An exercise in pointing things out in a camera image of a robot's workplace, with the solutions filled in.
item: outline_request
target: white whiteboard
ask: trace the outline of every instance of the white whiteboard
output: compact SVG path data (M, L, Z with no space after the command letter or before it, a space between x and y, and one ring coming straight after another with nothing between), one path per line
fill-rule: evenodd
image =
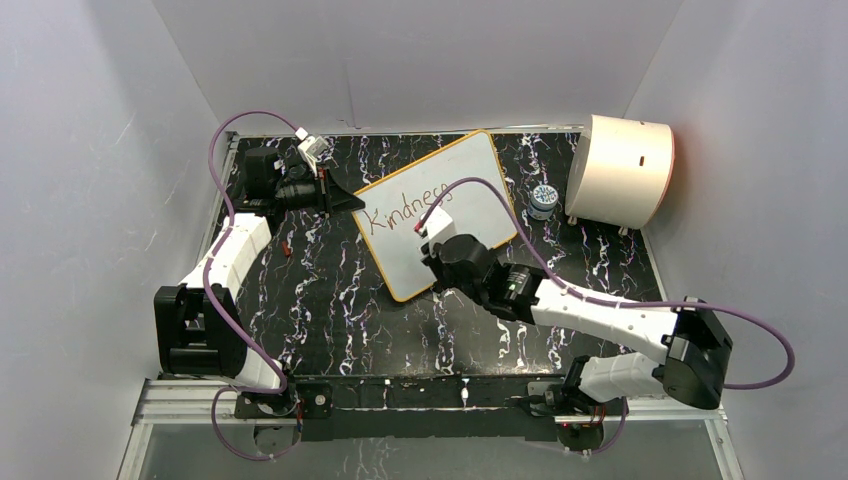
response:
M445 187L480 177L510 201L492 137L478 130L356 192L365 208L354 213L392 297L405 302L429 288L436 278L421 263L424 241L413 227ZM470 233L487 247L508 242L515 226L492 192L478 183L451 190L442 208L457 233Z

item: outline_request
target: white cylinder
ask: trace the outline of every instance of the white cylinder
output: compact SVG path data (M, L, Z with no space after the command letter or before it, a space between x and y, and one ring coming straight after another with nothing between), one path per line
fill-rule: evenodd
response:
M592 115L571 163L565 214L642 228L665 196L673 165L668 125Z

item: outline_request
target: gray wall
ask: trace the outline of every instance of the gray wall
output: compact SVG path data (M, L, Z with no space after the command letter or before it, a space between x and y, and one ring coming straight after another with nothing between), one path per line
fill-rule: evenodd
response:
M0 478L114 478L216 121L149 0L0 11Z
M219 118L397 132L621 116L681 0L154 3Z
M687 0L627 111L676 133L647 230L669 294L756 312L797 349L784 384L724 395L749 479L848 468L846 25L845 2ZM780 370L771 337L725 324L729 381Z

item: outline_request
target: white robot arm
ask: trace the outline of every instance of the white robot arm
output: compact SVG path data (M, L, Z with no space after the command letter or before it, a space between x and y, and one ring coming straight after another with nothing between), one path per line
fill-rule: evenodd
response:
M456 230L450 215L439 207L420 230L422 262L436 277L437 290L458 288L505 320L570 328L635 352L575 359L561 392L555 393L583 396L589 405L665 393L697 408L719 406L733 344L711 311L618 308L633 302L569 287L575 295L542 270L502 264L494 251Z
M302 161L286 163L275 147L256 147L244 156L246 180L237 186L233 227L212 261L211 290L223 309L240 324L235 299L242 281L259 253L270 243L272 232L285 212L313 208L330 216L364 207L347 192L329 170L317 166L326 148L320 137L301 135ZM229 217L221 228L223 233ZM217 244L221 235L213 243ZM163 286L154 297L159 361L163 372L178 376L223 380L237 387L279 389L280 376L223 320L203 286L203 269L210 249L179 284ZM281 369L280 362L274 360Z

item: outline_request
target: marble pattern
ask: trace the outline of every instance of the marble pattern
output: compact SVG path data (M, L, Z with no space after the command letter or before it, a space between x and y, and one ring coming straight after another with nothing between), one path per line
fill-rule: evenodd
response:
M330 137L326 166L355 191L457 138ZM660 299L639 232L619 236L617 227L588 221L570 227L561 204L546 223L527 218L532 187L547 183L564 194L577 134L500 134L494 140L515 210L555 271L599 291ZM230 189L244 151L259 145L297 155L289 138L242 139ZM502 248L508 261L533 263L520 239ZM290 212L254 262L238 307L248 332L297 375L554 373L566 371L575 356L610 356L621 348L568 329L501 321L453 291L397 303L350 214L324 219L313 211Z

